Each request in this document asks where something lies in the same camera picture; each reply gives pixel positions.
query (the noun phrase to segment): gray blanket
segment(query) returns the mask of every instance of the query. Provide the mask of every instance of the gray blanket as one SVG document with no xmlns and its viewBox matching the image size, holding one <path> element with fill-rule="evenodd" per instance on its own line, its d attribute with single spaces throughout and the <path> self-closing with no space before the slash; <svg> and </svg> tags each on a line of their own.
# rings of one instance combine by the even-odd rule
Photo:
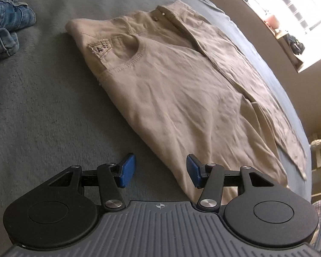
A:
<svg viewBox="0 0 321 257">
<path fill-rule="evenodd" d="M 110 19 L 175 0 L 21 1 L 35 11 L 37 22 L 18 32 L 19 51 L 0 60 L 0 254 L 10 246 L 2 224 L 5 208 L 73 164 L 94 169 L 133 152 L 137 168 L 130 185 L 122 190 L 126 202 L 187 200 L 171 172 L 99 86 L 64 28 L 73 18 Z M 182 1 L 210 21 L 223 15 L 206 0 Z M 274 86 L 278 84 L 272 73 L 270 78 Z M 87 194 L 98 203 L 97 190 Z"/>
</svg>

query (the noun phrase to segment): brand label patch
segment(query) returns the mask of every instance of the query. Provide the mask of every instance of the brand label patch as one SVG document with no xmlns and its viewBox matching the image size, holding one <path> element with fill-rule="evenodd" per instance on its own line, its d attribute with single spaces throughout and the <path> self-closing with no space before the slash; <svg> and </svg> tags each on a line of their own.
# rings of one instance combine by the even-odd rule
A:
<svg viewBox="0 0 321 257">
<path fill-rule="evenodd" d="M 110 41 L 108 39 L 103 39 L 89 44 L 89 48 L 92 50 L 92 53 L 101 58 L 112 48 L 112 45 L 110 44 Z"/>
</svg>

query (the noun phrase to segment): crosshair marking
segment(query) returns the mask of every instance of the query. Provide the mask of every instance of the crosshair marking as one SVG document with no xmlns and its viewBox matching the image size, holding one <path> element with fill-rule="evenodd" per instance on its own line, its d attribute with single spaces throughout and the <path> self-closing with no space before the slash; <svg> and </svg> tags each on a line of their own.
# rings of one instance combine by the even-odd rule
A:
<svg viewBox="0 0 321 257">
<path fill-rule="evenodd" d="M 163 203 L 158 203 L 157 205 L 155 205 L 155 207 L 162 209 L 164 207 L 166 207 Z"/>
</svg>

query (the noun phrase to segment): metal pivot screw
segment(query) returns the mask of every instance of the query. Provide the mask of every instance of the metal pivot screw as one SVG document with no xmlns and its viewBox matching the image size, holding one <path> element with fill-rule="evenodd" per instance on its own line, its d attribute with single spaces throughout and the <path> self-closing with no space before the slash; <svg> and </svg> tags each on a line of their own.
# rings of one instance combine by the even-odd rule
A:
<svg viewBox="0 0 321 257">
<path fill-rule="evenodd" d="M 201 200 L 200 202 L 200 205 L 202 207 L 206 207 L 206 208 L 212 208 L 212 207 L 215 207 L 218 203 L 213 200 L 213 199 L 203 199 Z"/>
<path fill-rule="evenodd" d="M 121 207 L 122 206 L 122 202 L 120 200 L 117 200 L 117 199 L 112 199 L 112 200 L 108 200 L 105 203 L 105 205 L 106 205 L 107 208 L 115 209 L 115 208 Z"/>
</svg>

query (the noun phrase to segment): ribbed plastic surface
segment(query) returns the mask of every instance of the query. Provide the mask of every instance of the ribbed plastic surface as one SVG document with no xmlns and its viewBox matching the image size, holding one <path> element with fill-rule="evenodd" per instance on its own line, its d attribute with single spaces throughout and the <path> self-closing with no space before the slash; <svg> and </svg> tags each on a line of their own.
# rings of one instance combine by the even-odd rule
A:
<svg viewBox="0 0 321 257">
<path fill-rule="evenodd" d="M 189 202 L 139 202 L 105 214 L 85 239 L 56 251 L 30 251 L 13 246 L 4 257 L 313 257 L 308 245 L 272 251 L 250 246 L 224 228 L 215 214 L 202 213 Z"/>
</svg>

